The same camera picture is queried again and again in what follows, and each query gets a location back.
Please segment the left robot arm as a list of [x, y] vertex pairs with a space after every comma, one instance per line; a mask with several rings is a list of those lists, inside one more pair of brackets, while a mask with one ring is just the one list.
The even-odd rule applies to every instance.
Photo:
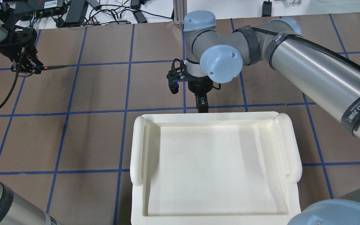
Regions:
[[31, 76], [47, 69], [36, 55], [37, 36], [33, 25], [20, 27], [0, 20], [0, 54], [11, 61], [11, 71]]

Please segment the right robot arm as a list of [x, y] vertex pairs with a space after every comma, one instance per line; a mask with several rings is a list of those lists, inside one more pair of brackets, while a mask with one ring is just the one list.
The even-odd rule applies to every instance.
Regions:
[[360, 139], [360, 65], [302, 37], [291, 17], [258, 27], [246, 25], [222, 36], [210, 11], [184, 17], [186, 59], [174, 59], [166, 78], [172, 94], [180, 82], [194, 93], [198, 112], [208, 112], [207, 93], [228, 83], [244, 66], [260, 61], [285, 76]]

